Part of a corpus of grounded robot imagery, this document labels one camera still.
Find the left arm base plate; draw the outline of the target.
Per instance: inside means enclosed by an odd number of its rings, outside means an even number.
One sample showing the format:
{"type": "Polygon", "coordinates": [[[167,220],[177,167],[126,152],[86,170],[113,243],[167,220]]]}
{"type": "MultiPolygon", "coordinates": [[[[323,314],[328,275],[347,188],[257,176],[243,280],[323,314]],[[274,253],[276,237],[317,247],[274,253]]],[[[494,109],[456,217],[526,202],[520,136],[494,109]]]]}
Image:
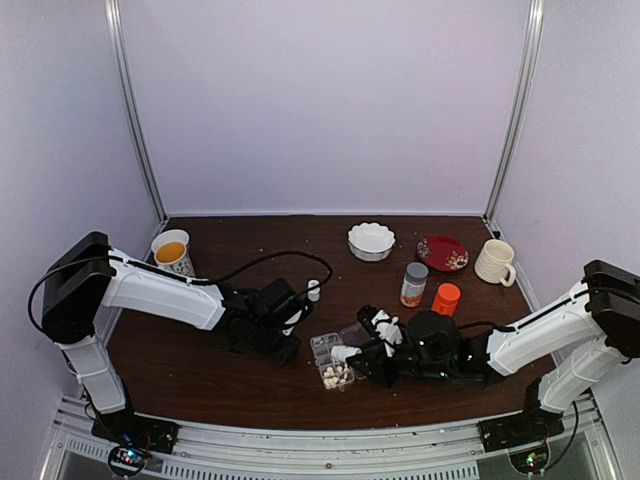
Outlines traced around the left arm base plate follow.
{"type": "Polygon", "coordinates": [[[139,416],[120,411],[112,414],[97,414],[91,434],[137,450],[171,454],[179,425],[166,420],[139,416]]]}

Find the orange pill bottle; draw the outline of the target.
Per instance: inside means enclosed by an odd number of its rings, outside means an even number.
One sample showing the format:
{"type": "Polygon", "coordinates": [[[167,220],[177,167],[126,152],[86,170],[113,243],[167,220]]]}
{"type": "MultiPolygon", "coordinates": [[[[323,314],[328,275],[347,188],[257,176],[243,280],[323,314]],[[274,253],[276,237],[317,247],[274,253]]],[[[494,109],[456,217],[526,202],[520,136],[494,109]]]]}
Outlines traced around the orange pill bottle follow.
{"type": "Polygon", "coordinates": [[[460,289],[452,283],[441,284],[434,297],[431,310],[444,316],[452,317],[461,298],[460,289]]]}

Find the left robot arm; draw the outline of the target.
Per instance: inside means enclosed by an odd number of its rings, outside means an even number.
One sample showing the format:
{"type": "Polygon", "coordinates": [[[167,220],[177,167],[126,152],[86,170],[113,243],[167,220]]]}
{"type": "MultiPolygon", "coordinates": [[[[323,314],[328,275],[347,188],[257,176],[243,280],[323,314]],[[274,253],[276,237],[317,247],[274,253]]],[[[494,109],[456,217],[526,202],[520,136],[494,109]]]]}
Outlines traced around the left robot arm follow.
{"type": "Polygon", "coordinates": [[[113,339],[102,338],[97,317],[117,313],[118,334],[133,318],[141,343],[152,320],[176,322],[211,333],[216,344],[239,347],[289,363],[300,341],[294,330],[312,311],[306,294],[286,279],[263,288],[241,288],[228,278],[204,279],[173,273],[112,247],[92,231],[67,250],[32,286],[27,300],[32,325],[66,358],[106,429],[123,444],[137,442],[144,424],[131,412],[125,381],[110,358],[113,339]]]}

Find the grey capped vitamin bottle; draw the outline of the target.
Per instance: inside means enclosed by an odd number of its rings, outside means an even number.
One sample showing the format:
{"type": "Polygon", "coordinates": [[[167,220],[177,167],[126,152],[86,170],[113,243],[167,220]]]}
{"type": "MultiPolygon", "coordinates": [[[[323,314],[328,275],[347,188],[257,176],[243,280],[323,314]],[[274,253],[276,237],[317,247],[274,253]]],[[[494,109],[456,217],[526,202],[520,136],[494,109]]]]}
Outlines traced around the grey capped vitamin bottle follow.
{"type": "Polygon", "coordinates": [[[412,262],[406,266],[400,290],[400,302],[408,308],[416,308],[422,301],[429,270],[420,262],[412,262]]]}

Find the clear plastic pill organizer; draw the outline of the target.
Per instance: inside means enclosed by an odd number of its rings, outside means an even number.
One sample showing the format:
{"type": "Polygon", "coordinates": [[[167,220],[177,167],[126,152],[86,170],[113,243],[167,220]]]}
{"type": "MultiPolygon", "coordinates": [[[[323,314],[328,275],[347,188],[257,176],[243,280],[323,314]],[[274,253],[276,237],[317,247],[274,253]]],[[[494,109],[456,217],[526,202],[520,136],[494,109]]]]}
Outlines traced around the clear plastic pill organizer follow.
{"type": "Polygon", "coordinates": [[[339,333],[326,333],[310,339],[314,363],[326,390],[343,391],[356,380],[366,378],[347,363],[347,357],[358,353],[369,339],[369,334],[358,323],[339,333]]]}

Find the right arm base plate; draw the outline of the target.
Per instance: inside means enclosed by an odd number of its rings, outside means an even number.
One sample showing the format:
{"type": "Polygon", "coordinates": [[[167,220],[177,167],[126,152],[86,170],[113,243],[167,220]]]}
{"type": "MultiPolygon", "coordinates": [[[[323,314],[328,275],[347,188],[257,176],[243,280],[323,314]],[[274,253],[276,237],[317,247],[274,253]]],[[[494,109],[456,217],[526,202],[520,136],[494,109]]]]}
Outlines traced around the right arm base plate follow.
{"type": "Polygon", "coordinates": [[[484,450],[494,452],[539,442],[565,431],[557,414],[525,415],[523,412],[478,423],[484,450]]]}

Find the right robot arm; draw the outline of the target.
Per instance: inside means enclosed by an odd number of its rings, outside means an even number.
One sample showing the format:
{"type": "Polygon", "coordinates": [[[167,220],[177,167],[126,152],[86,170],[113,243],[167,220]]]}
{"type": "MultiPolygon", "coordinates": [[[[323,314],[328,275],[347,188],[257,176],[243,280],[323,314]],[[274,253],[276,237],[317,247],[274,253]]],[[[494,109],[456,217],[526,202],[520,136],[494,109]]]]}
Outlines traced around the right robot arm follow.
{"type": "Polygon", "coordinates": [[[435,311],[420,311],[401,323],[366,305],[358,320],[369,340],[335,346],[330,354],[385,388],[409,375],[484,389],[575,344],[560,366],[531,386],[533,404],[513,419],[513,433],[530,442],[605,374],[638,358],[639,278],[593,260],[583,279],[556,301],[506,326],[484,322],[484,333],[474,337],[464,337],[451,317],[435,311]]]}

